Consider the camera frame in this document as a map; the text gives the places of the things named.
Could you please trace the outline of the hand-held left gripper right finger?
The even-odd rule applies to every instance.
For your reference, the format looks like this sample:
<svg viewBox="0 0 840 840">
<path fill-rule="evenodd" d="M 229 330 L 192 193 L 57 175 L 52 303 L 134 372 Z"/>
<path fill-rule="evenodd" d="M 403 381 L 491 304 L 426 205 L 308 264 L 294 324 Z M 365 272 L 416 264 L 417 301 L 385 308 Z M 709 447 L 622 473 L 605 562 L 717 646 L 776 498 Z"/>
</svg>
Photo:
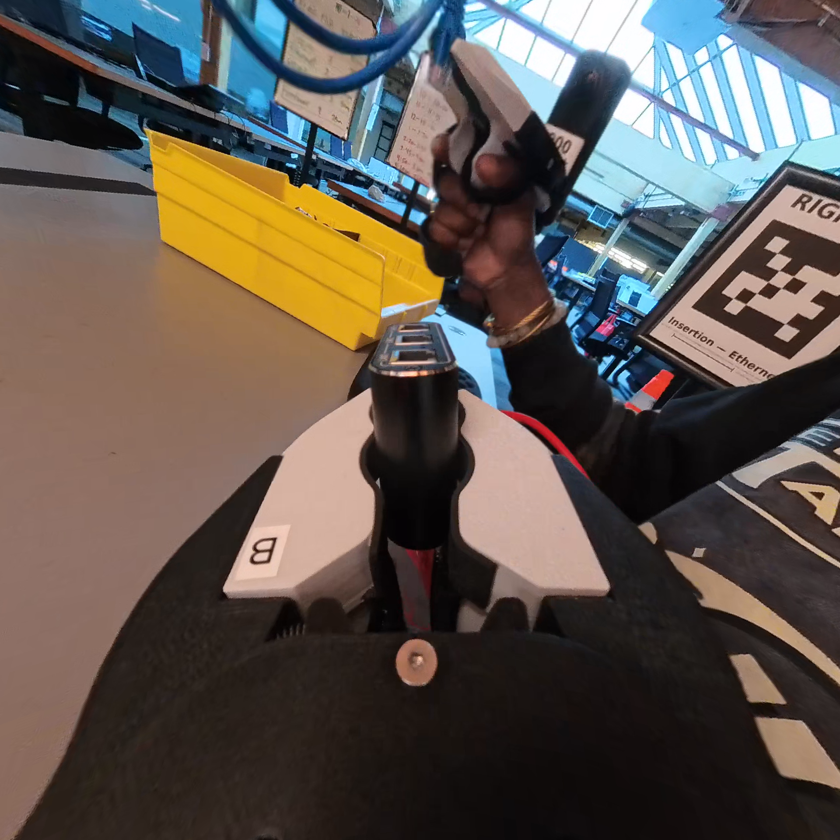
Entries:
<svg viewBox="0 0 840 840">
<path fill-rule="evenodd" d="M 450 519 L 449 579 L 463 614 L 516 598 L 537 614 L 555 596 L 610 591 L 548 447 L 479 398 L 458 394 L 465 419 L 465 479 Z"/>
</svg>

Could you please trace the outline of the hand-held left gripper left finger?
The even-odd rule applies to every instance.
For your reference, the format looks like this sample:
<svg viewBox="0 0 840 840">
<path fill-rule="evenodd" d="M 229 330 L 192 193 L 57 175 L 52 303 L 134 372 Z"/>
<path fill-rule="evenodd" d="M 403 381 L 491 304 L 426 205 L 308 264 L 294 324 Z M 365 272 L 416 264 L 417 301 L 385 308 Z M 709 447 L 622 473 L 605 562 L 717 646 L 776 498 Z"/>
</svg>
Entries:
<svg viewBox="0 0 840 840">
<path fill-rule="evenodd" d="M 228 599 L 286 597 L 305 613 L 325 598 L 351 612 L 372 591 L 375 493 L 362 470 L 371 405 L 369 392 L 357 395 L 282 454 L 224 584 Z"/>
</svg>

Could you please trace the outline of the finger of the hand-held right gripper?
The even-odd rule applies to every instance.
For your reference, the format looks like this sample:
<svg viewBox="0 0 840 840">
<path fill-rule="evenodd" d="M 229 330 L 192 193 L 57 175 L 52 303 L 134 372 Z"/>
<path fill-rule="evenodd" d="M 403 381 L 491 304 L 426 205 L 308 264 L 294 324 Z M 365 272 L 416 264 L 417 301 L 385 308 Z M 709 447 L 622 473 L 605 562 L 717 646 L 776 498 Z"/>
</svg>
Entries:
<svg viewBox="0 0 840 840">
<path fill-rule="evenodd" d="M 543 141 L 549 132 L 529 101 L 484 45 L 457 38 L 448 56 L 429 55 L 429 83 L 451 111 L 449 137 L 498 135 L 502 141 Z"/>
</svg>

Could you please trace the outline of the black ethernet switch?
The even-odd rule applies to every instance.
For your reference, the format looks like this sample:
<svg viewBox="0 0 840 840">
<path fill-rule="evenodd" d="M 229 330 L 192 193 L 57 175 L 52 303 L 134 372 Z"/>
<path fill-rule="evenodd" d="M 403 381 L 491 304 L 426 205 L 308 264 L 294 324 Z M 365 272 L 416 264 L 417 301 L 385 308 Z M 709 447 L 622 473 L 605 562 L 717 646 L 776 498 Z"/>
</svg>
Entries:
<svg viewBox="0 0 840 840">
<path fill-rule="evenodd" d="M 385 533 L 407 550 L 448 534 L 459 471 L 459 366 L 442 326 L 389 327 L 369 363 L 374 468 Z"/>
</svg>

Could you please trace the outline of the yellow plastic bin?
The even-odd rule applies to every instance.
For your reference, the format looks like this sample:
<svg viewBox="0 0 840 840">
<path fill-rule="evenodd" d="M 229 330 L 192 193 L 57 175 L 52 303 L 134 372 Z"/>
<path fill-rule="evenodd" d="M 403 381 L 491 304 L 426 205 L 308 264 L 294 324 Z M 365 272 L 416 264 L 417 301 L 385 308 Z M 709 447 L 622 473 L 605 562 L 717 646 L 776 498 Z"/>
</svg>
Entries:
<svg viewBox="0 0 840 840">
<path fill-rule="evenodd" d="M 433 314 L 415 240 L 287 175 L 147 129 L 161 240 L 349 350 Z"/>
</svg>

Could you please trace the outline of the person's right forearm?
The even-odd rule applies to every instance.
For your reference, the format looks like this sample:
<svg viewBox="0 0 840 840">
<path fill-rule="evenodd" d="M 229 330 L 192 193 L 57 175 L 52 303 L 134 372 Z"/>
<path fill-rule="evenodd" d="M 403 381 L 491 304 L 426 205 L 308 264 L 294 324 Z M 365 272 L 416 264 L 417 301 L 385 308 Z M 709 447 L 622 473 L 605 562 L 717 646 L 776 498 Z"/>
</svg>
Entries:
<svg viewBox="0 0 840 840">
<path fill-rule="evenodd" d="M 618 402 L 564 321 L 501 354 L 512 407 L 546 426 L 632 521 L 652 517 L 656 493 L 643 460 L 655 450 L 658 413 L 635 413 Z"/>
</svg>

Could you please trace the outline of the person's right hand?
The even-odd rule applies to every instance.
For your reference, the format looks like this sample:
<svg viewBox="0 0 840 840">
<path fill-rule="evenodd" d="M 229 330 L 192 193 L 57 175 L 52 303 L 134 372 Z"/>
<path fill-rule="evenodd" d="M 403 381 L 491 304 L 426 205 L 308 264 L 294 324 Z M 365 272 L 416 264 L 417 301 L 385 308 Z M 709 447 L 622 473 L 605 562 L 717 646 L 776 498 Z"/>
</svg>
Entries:
<svg viewBox="0 0 840 840">
<path fill-rule="evenodd" d="M 533 243 L 536 196 L 528 190 L 513 202 L 486 209 L 449 170 L 446 134 L 437 136 L 432 151 L 444 170 L 437 178 L 427 237 L 460 255 L 461 296 L 485 305 L 496 329 L 511 331 L 551 299 Z"/>
</svg>

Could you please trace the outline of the handwritten sign board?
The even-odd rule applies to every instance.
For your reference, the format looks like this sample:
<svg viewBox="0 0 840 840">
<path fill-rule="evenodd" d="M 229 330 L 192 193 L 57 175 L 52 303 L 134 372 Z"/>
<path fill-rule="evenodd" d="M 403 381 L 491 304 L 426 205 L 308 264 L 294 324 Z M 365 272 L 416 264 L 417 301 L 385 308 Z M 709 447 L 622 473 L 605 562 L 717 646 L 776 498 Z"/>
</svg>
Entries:
<svg viewBox="0 0 840 840">
<path fill-rule="evenodd" d="M 368 39 L 376 34 L 379 8 L 374 2 L 302 1 L 296 5 L 335 34 L 352 39 Z M 345 55 L 321 45 L 294 24 L 287 24 L 280 59 L 289 70 L 319 79 L 345 78 L 365 68 L 370 61 L 368 56 Z M 278 80 L 275 102 L 346 140 L 359 95 L 358 90 L 324 95 Z"/>
<path fill-rule="evenodd" d="M 432 84 L 429 71 L 432 60 L 421 55 L 392 148 L 386 163 L 421 186 L 433 186 L 434 139 L 455 125 L 456 117 L 443 94 Z"/>
</svg>

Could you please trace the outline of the orange traffic cone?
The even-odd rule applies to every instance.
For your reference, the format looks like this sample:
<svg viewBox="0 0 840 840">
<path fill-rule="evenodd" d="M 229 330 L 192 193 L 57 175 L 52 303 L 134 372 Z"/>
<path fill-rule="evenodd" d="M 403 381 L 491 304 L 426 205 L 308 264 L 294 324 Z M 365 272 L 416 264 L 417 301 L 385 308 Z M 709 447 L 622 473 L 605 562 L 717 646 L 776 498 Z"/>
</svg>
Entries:
<svg viewBox="0 0 840 840">
<path fill-rule="evenodd" d="M 652 412 L 662 407 L 673 395 L 676 375 L 672 371 L 659 371 L 625 403 L 627 411 L 633 414 Z"/>
</svg>

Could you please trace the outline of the black office chair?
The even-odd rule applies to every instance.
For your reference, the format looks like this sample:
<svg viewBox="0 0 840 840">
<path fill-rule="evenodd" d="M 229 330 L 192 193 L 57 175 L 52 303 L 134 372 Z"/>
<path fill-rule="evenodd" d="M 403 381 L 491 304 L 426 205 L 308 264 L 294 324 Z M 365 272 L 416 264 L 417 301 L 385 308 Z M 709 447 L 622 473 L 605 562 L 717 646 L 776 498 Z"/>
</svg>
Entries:
<svg viewBox="0 0 840 840">
<path fill-rule="evenodd" d="M 620 291 L 619 276 L 603 272 L 595 278 L 595 292 L 571 327 L 572 338 L 583 356 L 596 363 L 615 350 L 613 340 L 621 328 L 614 303 Z"/>
</svg>

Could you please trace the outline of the black framed tag sign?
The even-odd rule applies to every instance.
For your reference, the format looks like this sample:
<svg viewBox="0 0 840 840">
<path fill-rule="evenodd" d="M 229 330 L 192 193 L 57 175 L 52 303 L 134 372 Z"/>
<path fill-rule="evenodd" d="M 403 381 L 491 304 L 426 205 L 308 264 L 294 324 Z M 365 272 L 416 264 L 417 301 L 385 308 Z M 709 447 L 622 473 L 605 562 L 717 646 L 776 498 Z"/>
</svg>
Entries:
<svg viewBox="0 0 840 840">
<path fill-rule="evenodd" d="M 709 385 L 838 351 L 839 179 L 785 162 L 640 323 L 635 343 Z"/>
</svg>

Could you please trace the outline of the black computer monitor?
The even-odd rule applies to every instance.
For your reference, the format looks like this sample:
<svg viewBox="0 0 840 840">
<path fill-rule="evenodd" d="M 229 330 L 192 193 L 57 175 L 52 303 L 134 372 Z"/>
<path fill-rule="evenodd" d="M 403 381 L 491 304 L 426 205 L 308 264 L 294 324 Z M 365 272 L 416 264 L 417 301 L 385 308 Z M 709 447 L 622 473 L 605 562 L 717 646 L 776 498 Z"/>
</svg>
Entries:
<svg viewBox="0 0 840 840">
<path fill-rule="evenodd" d="M 156 38 L 137 24 L 132 24 L 133 54 L 140 77 L 173 93 L 195 93 L 201 86 L 185 76 L 182 52 Z"/>
</svg>

